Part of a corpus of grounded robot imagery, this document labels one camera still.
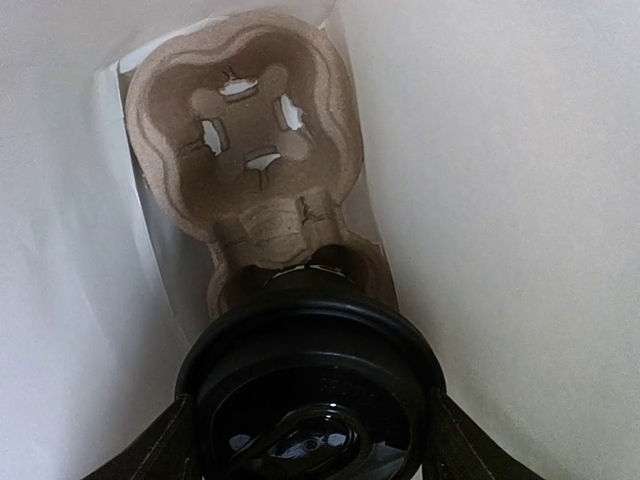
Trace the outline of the black paper coffee cup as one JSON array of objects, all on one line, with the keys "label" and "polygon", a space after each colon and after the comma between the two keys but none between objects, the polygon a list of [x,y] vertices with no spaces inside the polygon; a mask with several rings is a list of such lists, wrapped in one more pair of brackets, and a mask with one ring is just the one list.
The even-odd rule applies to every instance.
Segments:
[{"label": "black paper coffee cup", "polygon": [[243,268],[237,276],[235,306],[289,295],[339,298],[340,302],[373,304],[367,292],[368,266],[364,257],[344,246],[329,245],[302,264],[264,269]]}]

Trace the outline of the beige paper bag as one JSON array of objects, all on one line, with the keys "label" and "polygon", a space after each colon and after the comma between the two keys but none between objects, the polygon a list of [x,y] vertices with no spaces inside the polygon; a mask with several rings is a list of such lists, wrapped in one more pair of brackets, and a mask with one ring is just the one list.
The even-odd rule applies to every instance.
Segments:
[{"label": "beige paper bag", "polygon": [[[171,401],[207,248],[134,171],[119,77],[253,1],[1,5],[1,475],[79,479]],[[639,475],[639,5],[268,1],[349,62],[351,226],[455,401],[548,479]]]}]

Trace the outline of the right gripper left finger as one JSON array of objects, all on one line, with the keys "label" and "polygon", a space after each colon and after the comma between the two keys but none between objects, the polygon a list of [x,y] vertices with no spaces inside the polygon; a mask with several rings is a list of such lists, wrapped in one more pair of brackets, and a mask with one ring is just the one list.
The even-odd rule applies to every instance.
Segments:
[{"label": "right gripper left finger", "polygon": [[85,479],[192,479],[193,400],[180,395],[127,448]]}]

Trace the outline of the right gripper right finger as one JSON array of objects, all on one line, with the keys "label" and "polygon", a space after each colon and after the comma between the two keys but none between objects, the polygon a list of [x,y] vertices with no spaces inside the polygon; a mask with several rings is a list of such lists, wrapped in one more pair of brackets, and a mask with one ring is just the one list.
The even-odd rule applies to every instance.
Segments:
[{"label": "right gripper right finger", "polygon": [[539,479],[494,442],[444,391],[430,391],[425,479]]}]

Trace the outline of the black coffee cup lid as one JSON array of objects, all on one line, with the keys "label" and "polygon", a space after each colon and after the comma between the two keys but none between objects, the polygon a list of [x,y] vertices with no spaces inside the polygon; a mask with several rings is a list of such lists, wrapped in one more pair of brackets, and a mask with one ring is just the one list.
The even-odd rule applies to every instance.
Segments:
[{"label": "black coffee cup lid", "polygon": [[175,391],[206,479],[409,479],[445,384],[426,339],[372,301],[260,300],[214,321]]}]

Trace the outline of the brown cardboard cup carrier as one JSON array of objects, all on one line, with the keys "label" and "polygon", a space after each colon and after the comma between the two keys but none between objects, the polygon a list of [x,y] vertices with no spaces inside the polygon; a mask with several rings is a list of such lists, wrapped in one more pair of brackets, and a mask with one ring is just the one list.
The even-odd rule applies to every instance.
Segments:
[{"label": "brown cardboard cup carrier", "polygon": [[250,11],[174,37],[137,68],[125,123],[155,200],[209,249],[211,317],[246,291],[242,270],[311,263],[326,247],[333,269],[396,305],[381,247],[344,215],[364,149],[348,69],[323,30]]}]

